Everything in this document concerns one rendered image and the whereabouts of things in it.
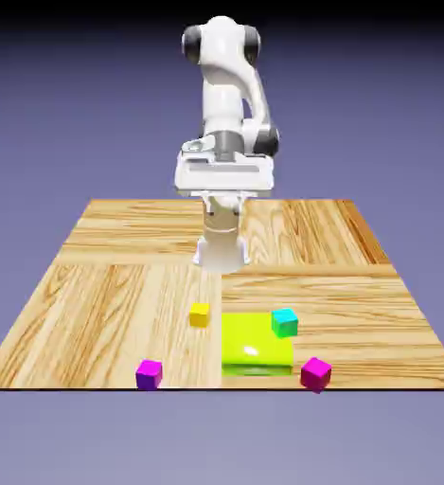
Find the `small cyan cube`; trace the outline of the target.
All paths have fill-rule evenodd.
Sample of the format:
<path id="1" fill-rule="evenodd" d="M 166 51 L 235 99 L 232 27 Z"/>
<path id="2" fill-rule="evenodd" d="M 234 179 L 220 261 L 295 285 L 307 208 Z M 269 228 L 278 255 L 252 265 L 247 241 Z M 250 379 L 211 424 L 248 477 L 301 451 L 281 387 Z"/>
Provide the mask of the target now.
<path id="1" fill-rule="evenodd" d="M 278 338 L 296 336 L 298 317 L 292 308 L 281 308 L 271 312 L 271 328 Z"/>

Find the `small purple cube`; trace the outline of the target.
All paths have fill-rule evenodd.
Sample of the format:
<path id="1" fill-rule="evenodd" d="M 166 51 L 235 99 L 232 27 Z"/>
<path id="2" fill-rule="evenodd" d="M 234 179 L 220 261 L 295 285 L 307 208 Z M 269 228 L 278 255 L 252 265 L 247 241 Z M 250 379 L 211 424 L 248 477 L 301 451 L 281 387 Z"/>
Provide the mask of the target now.
<path id="1" fill-rule="evenodd" d="M 161 361 L 144 359 L 135 372 L 136 386 L 141 390 L 156 390 L 163 378 Z"/>

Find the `small magenta cube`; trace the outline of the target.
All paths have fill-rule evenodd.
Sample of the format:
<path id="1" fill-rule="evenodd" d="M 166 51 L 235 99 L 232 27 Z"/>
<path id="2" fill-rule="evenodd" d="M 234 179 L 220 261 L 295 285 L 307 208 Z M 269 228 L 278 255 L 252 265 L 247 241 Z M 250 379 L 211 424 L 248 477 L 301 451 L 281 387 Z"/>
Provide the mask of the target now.
<path id="1" fill-rule="evenodd" d="M 331 364 L 312 357 L 300 369 L 300 384 L 312 392 L 320 393 L 328 385 L 331 372 Z"/>

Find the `small yellow cube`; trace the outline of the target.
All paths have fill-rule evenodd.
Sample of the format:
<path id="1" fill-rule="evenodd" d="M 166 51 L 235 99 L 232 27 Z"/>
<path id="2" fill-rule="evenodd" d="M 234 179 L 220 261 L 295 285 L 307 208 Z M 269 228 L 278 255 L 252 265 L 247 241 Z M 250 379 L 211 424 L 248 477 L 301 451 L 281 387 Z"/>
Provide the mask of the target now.
<path id="1" fill-rule="evenodd" d="M 189 310 L 189 324 L 191 327 L 205 328 L 209 323 L 210 305 L 194 302 Z"/>

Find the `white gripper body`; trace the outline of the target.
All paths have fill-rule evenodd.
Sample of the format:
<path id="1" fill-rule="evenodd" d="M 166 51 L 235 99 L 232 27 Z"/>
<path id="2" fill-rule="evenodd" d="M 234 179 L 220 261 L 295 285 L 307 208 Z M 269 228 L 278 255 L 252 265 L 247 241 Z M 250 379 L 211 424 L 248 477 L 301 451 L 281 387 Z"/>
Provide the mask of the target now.
<path id="1" fill-rule="evenodd" d="M 234 162 L 219 162 L 212 152 L 180 152 L 174 174 L 175 188 L 186 196 L 201 193 L 269 195 L 275 184 L 273 158 L 234 155 Z"/>

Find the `large lime green box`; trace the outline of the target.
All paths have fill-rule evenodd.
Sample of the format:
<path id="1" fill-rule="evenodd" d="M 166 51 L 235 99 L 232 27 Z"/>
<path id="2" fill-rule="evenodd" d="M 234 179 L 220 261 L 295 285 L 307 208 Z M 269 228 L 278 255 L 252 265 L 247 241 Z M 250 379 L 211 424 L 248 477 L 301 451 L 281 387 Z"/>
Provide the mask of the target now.
<path id="1" fill-rule="evenodd" d="M 290 375 L 293 343 L 278 337 L 270 313 L 222 314 L 222 374 L 235 376 Z"/>

